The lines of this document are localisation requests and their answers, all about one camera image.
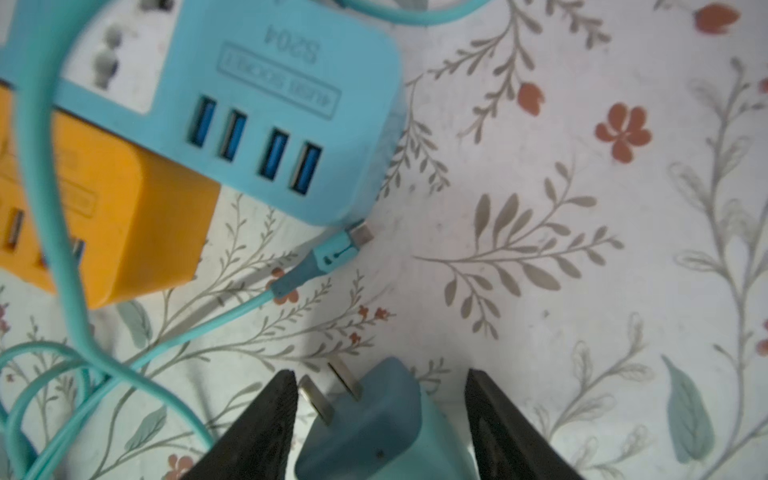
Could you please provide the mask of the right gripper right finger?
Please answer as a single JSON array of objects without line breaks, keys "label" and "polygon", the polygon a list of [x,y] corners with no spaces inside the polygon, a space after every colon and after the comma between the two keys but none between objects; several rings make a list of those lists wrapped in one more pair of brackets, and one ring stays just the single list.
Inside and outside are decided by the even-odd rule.
[{"label": "right gripper right finger", "polygon": [[489,374],[469,370],[464,397],[482,480],[581,479]]}]

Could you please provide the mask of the teal power strip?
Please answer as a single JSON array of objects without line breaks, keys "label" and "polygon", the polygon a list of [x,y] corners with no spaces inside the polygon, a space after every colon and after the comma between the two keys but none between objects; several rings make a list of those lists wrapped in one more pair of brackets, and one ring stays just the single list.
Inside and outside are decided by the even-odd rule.
[{"label": "teal power strip", "polygon": [[18,172],[61,211],[70,114],[314,226],[365,219],[407,116],[383,31],[313,1],[5,1]]}]

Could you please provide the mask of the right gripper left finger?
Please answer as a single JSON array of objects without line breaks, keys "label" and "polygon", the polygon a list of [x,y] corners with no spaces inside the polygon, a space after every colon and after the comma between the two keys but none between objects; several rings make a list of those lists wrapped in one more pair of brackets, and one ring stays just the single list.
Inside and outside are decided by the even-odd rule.
[{"label": "right gripper left finger", "polygon": [[298,406],[295,373],[281,370],[186,479],[283,479]]}]

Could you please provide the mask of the orange power strip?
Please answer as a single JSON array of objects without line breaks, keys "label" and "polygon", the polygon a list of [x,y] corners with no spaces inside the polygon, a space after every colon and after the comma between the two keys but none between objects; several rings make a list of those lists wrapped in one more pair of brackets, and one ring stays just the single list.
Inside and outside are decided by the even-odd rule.
[{"label": "orange power strip", "polygon": [[220,185],[66,113],[54,116],[60,199],[89,308],[195,275]]}]

